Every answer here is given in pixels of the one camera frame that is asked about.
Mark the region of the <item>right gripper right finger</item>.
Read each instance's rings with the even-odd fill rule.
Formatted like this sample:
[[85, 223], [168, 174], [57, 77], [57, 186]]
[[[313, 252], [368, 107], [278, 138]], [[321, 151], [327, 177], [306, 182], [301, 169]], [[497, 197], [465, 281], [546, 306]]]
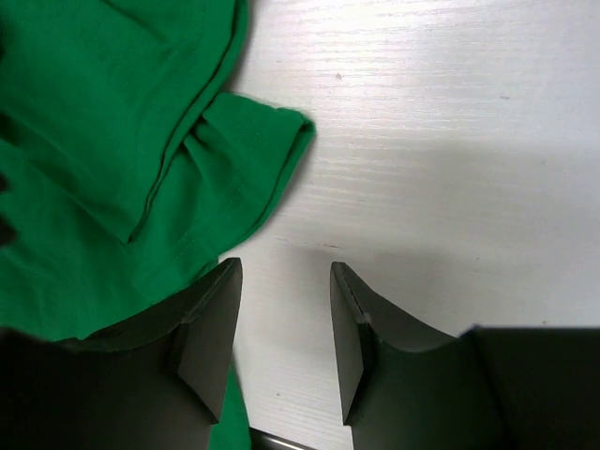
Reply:
[[357, 449], [595, 449], [599, 332], [475, 326], [453, 337], [335, 262], [330, 304]]

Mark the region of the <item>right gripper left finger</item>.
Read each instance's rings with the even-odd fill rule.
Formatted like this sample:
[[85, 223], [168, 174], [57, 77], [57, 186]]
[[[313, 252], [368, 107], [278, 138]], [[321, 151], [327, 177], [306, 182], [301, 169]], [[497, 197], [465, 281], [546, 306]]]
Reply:
[[230, 258], [85, 339], [1, 332], [5, 449], [204, 449], [221, 416], [241, 301]]

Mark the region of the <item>green t shirt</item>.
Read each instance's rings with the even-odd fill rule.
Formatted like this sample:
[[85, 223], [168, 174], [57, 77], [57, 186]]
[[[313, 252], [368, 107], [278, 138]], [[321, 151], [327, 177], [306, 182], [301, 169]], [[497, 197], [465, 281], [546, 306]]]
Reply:
[[[1, 5], [1, 332], [85, 339], [232, 258], [315, 134], [228, 93], [245, 1]], [[204, 449], [248, 449], [230, 364]]]

